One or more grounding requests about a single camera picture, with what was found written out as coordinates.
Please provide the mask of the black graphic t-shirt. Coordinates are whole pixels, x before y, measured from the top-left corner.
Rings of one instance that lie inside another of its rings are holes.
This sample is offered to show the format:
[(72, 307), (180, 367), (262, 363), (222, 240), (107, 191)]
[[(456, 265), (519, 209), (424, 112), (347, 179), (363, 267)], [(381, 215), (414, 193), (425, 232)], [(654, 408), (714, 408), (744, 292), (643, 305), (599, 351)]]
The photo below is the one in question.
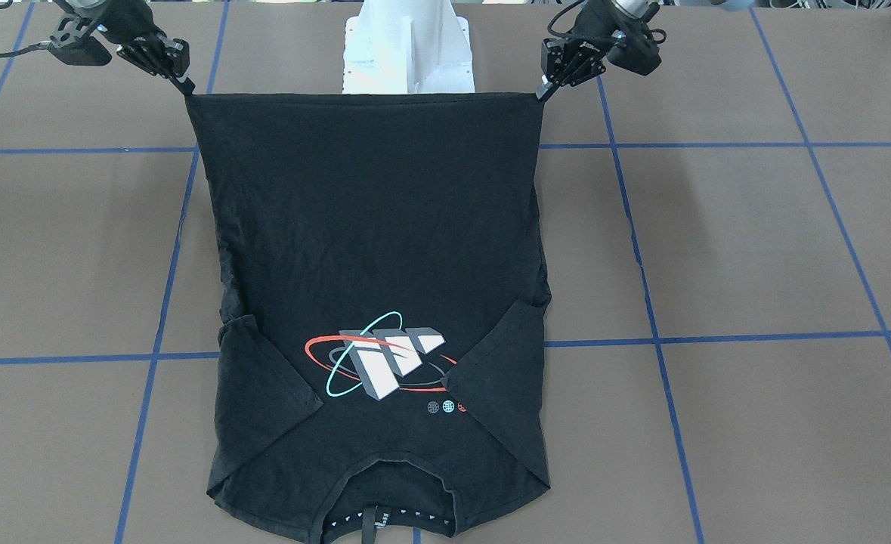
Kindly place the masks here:
[(223, 300), (207, 495), (302, 543), (453, 537), (551, 489), (529, 93), (208, 94)]

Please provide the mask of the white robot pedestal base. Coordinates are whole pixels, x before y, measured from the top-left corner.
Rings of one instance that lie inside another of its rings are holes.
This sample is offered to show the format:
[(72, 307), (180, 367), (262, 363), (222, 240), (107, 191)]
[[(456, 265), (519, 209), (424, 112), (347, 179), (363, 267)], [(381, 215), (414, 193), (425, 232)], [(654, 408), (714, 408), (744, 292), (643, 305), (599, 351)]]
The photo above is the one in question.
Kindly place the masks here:
[(470, 94), (469, 22), (449, 1), (365, 1), (345, 22), (345, 95)]

